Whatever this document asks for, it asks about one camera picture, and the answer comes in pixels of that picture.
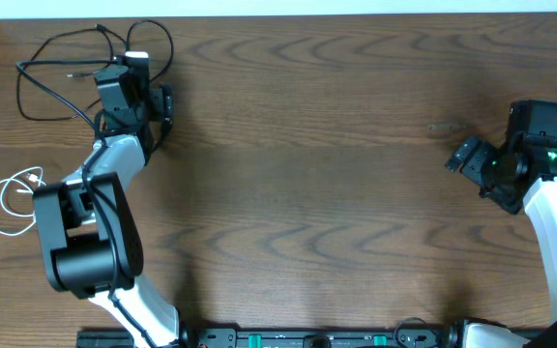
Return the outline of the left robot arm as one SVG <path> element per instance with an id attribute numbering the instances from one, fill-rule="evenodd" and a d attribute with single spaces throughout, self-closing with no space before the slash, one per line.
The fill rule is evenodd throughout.
<path id="1" fill-rule="evenodd" d="M 168 134 L 169 85 L 151 85 L 149 56 L 128 51 L 94 76 L 103 107 L 90 126 L 90 156 L 58 184 L 38 188 L 33 207 L 48 282 L 107 310 L 136 347 L 191 347 L 179 310 L 144 275 L 140 237 L 125 195 Z"/>

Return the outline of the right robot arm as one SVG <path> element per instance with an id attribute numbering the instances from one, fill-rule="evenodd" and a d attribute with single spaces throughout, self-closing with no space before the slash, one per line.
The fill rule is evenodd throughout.
<path id="1" fill-rule="evenodd" d="M 557 347 L 557 101 L 515 101 L 500 146 L 468 137 L 445 164 L 505 212 L 524 212 L 535 230 L 550 299 L 550 325 L 528 338 L 484 319 L 452 324 L 441 347 Z"/>

